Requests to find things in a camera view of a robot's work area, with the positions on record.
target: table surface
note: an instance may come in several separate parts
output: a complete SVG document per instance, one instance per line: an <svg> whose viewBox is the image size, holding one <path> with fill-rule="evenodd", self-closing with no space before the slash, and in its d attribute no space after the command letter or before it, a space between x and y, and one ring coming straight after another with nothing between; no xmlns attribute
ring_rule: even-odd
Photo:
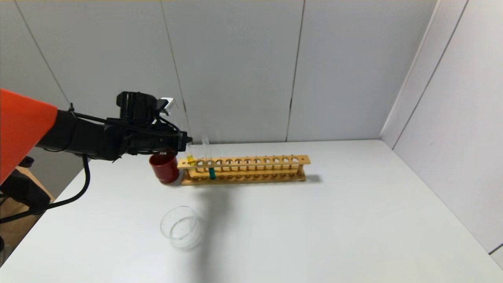
<svg viewBox="0 0 503 283"><path fill-rule="evenodd" d="M308 154L312 164L306 182L182 187L161 185L147 156L92 161L87 193L46 212L0 281L503 282L503 270L381 141L211 151ZM81 172L58 200L83 183ZM179 205L205 219L204 242L190 252L171 247L159 229Z"/></svg>

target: wooden test tube rack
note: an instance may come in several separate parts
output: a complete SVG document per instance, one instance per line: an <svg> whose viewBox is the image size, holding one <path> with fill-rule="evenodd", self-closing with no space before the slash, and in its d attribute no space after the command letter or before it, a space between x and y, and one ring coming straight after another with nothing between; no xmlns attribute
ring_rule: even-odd
<svg viewBox="0 0 503 283"><path fill-rule="evenodd" d="M197 159L189 164L178 161L183 169L182 185L237 184L305 181L304 165L311 164L307 155L255 156ZM209 170L214 168L216 179Z"/></svg>

